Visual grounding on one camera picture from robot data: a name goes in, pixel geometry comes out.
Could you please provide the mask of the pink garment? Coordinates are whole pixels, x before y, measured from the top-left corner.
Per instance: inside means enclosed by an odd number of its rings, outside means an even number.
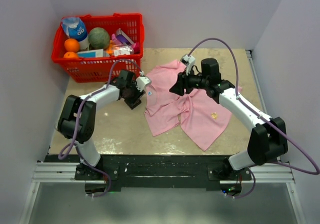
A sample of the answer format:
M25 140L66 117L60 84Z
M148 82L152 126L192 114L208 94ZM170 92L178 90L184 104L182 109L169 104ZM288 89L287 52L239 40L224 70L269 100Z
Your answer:
M201 150L206 151L225 131L232 113L209 98L205 90L194 89L183 96L169 92L178 73L184 69L183 63L174 60L156 66L147 74L152 83L146 87L144 115L153 136L180 126ZM218 114L217 119L211 117L214 112Z

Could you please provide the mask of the gold rhinestone brooch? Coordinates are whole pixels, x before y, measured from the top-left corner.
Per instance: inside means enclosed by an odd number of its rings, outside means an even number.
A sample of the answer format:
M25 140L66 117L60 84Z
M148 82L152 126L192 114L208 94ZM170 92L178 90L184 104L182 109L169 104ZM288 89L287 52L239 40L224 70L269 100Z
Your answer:
M213 119L217 119L218 118L218 114L216 112L214 112L214 113L211 114L211 117Z

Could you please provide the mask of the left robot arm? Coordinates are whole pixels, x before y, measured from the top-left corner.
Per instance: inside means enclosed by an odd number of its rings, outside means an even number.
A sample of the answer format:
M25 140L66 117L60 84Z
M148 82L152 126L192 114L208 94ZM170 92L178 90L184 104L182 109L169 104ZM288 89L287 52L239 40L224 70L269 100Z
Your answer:
M134 109L141 103L141 97L151 82L142 71L137 77L132 71L121 70L119 76L110 77L101 88L93 92L81 96L69 95L62 108L57 130L70 143L60 151L58 158L65 159L75 148L80 161L87 165L87 176L92 180L100 179L104 168L98 164L101 156L93 141L96 112L120 99Z

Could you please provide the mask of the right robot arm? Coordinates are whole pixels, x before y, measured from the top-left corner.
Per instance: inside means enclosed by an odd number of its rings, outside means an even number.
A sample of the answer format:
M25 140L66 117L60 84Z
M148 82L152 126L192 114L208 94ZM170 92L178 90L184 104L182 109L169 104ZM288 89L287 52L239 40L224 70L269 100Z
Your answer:
M201 61L201 72L194 73L195 58L184 55L181 59L186 66L178 73L176 83L170 92L183 96L193 89L203 89L216 103L227 108L250 131L250 139L246 150L234 154L222 165L222 172L226 179L235 180L240 170L263 165L287 153L288 142L270 124L282 132L286 131L284 121L277 117L271 118L246 100L230 81L221 77L219 64L214 58Z

